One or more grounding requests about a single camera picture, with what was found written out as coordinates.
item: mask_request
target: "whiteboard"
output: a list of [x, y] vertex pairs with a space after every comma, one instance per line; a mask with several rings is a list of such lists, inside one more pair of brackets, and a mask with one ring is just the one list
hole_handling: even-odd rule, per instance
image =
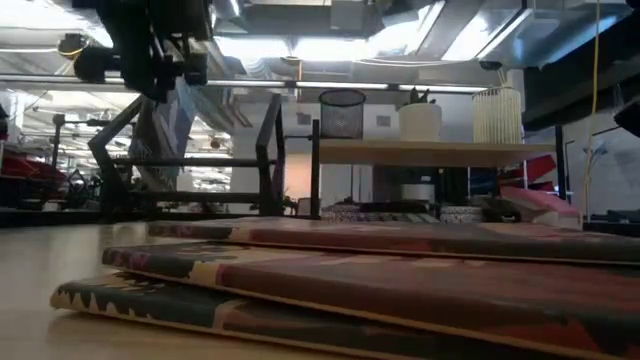
[[[607, 153], [591, 170], [591, 214], [607, 210], [640, 209], [640, 138], [617, 128], [594, 135], [593, 147], [603, 144]], [[587, 139], [567, 144], [567, 164], [573, 205], [582, 209]]]

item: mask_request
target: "table surface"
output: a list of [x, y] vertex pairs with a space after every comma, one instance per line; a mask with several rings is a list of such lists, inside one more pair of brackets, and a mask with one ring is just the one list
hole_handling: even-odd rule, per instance
[[394, 140], [320, 140], [320, 162], [495, 168], [548, 155], [553, 144], [481, 144]]
[[178, 241], [144, 224], [0, 230], [2, 359], [350, 359], [49, 307], [57, 285], [112, 271], [105, 247]]

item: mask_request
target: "patterned notebook cover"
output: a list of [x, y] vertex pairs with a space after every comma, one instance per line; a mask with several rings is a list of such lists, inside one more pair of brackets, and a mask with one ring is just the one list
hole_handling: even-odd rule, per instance
[[541, 359], [539, 352], [129, 273], [59, 286], [55, 308], [379, 359]]
[[238, 294], [580, 358], [640, 358], [640, 270], [198, 242], [103, 263]]
[[286, 218], [156, 222], [152, 236], [472, 258], [640, 265], [640, 240], [537, 224], [333, 224]]

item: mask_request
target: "wooden shelf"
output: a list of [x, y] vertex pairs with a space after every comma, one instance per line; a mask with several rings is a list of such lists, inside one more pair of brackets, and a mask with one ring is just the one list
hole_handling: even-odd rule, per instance
[[320, 163], [494, 168], [555, 152], [552, 144], [320, 140]]

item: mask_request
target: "yellow cable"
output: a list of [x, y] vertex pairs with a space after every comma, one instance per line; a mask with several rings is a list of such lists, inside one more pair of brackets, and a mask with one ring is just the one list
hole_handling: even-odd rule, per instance
[[582, 190], [583, 190], [583, 204], [582, 211], [580, 214], [580, 225], [582, 225], [584, 215], [587, 212], [588, 204], [590, 202], [590, 192], [589, 186], [591, 183], [591, 144], [593, 143], [593, 131], [591, 130], [593, 117], [598, 110], [598, 62], [600, 58], [600, 0], [597, 0], [596, 3], [596, 38], [595, 38], [595, 50], [594, 50], [594, 58], [593, 58], [593, 102], [591, 104], [591, 116], [587, 121], [587, 131], [589, 133], [587, 140], [587, 164], [584, 173], [584, 179], [582, 182]]

